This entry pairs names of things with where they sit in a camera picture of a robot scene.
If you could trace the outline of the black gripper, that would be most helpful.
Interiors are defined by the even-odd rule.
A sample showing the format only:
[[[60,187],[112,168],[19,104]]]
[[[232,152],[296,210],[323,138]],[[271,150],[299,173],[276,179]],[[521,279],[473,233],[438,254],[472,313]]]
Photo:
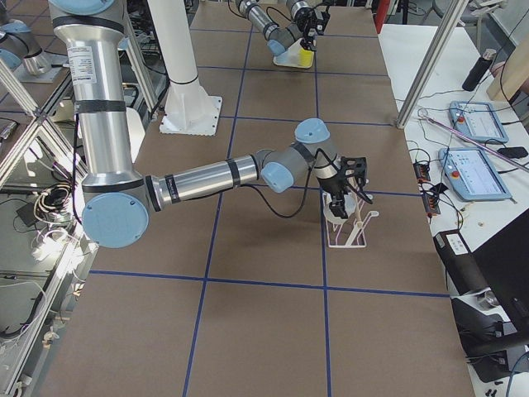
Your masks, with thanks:
[[[373,203],[373,199],[364,191],[367,172],[365,157],[340,157],[331,165],[336,172],[328,183],[331,195],[339,196],[350,191],[366,203]]]
[[[304,50],[315,50],[313,37],[324,34],[330,17],[329,7],[325,10],[320,7],[304,7],[296,13],[295,23],[302,32]]]

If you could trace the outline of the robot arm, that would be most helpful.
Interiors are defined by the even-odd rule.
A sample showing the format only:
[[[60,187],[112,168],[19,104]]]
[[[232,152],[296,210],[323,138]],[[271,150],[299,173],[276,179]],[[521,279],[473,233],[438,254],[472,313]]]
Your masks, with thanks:
[[[307,1],[287,1],[290,23],[280,27],[257,1],[235,1],[238,13],[259,31],[274,56],[282,55],[295,42],[304,50],[315,51],[315,37],[323,35],[330,21],[330,4],[311,6]]]
[[[300,122],[295,140],[283,151],[263,149],[254,154],[163,177],[143,176],[131,158],[131,140],[122,89],[118,45],[125,38],[126,1],[48,1],[55,34],[65,43],[75,95],[75,122],[80,127],[88,174],[82,181],[85,206],[83,230],[99,246],[122,248],[137,242],[150,220],[150,211],[223,193],[238,187],[254,189],[279,218],[296,216],[305,204],[307,185],[314,176],[325,192],[324,214],[333,231],[353,216],[345,245],[357,247],[364,225],[379,214],[360,215],[372,204],[363,188],[366,159],[339,154],[326,124],[319,118]],[[214,135],[222,98],[207,94],[199,82],[188,18],[183,1],[149,1],[169,86],[161,131]],[[273,22],[256,1],[236,1],[237,11],[264,35],[276,58],[300,41],[311,47],[329,19],[327,11],[306,1],[287,1],[293,21],[286,28]],[[307,172],[299,208],[289,215],[274,210],[264,195],[248,183],[262,179],[282,193]]]

